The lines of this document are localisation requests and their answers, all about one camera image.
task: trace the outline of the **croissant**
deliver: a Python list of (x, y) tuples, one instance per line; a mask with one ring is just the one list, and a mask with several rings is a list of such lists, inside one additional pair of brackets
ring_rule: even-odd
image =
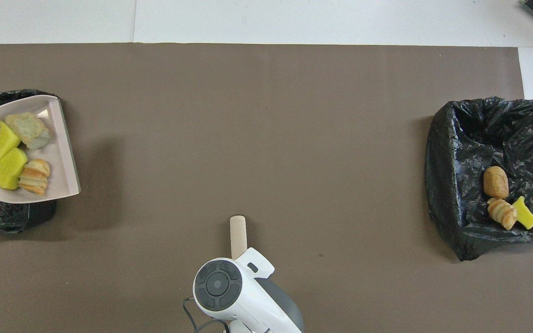
[(503, 227), (510, 230), (518, 219), (518, 211), (503, 199), (491, 198), (489, 204), (489, 216), (491, 219), (501, 223)]
[(49, 185), (47, 179), (49, 175), (49, 164), (45, 160), (31, 160), (25, 165), (24, 171), (19, 176), (18, 186), (39, 196), (44, 196), (44, 190)]

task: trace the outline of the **black cable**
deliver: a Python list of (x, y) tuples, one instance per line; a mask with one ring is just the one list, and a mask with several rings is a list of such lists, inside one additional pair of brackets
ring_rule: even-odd
[(186, 309), (186, 302), (192, 301), (192, 300), (194, 300), (193, 297), (189, 297), (187, 299), (184, 299), (184, 301), (182, 301), (182, 308), (184, 309), (184, 312), (186, 312), (186, 315), (188, 316), (188, 318), (191, 320), (192, 327), (194, 328), (194, 330), (196, 332), (197, 331), (197, 324), (194, 322), (194, 319), (192, 318), (191, 313), (188, 312), (188, 310)]
[(205, 324), (199, 326), (197, 329), (195, 329), (194, 333), (199, 333), (201, 331), (201, 329), (213, 324), (213, 323), (222, 323), (223, 324), (223, 327), (226, 329), (226, 333), (230, 333), (229, 331), (229, 327), (228, 327), (228, 324), (226, 324), (223, 320), (210, 320), (208, 322), (206, 322)]

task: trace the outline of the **white robotic arm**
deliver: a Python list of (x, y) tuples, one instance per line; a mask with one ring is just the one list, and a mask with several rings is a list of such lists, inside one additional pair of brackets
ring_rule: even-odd
[(195, 302), (208, 316), (231, 320), (231, 333), (303, 333), (299, 308), (268, 279), (274, 271), (273, 265), (253, 248), (236, 260), (213, 259), (195, 276)]

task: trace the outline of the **wooden handle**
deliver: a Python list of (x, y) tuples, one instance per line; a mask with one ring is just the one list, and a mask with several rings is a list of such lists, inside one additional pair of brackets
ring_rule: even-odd
[(230, 217), (231, 259), (237, 259), (248, 249), (246, 239), (246, 218), (242, 215)]

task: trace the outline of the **bread roll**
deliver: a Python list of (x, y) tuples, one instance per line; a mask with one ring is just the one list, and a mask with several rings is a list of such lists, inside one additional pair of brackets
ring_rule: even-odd
[(511, 230), (515, 221), (518, 219), (518, 212), (514, 206), (511, 206), (503, 199), (491, 198), (489, 203), (489, 216), (491, 219), (501, 223), (501, 225)]
[(509, 196), (509, 181), (505, 171), (499, 166), (491, 166), (484, 171), (483, 188), (487, 196), (503, 199)]

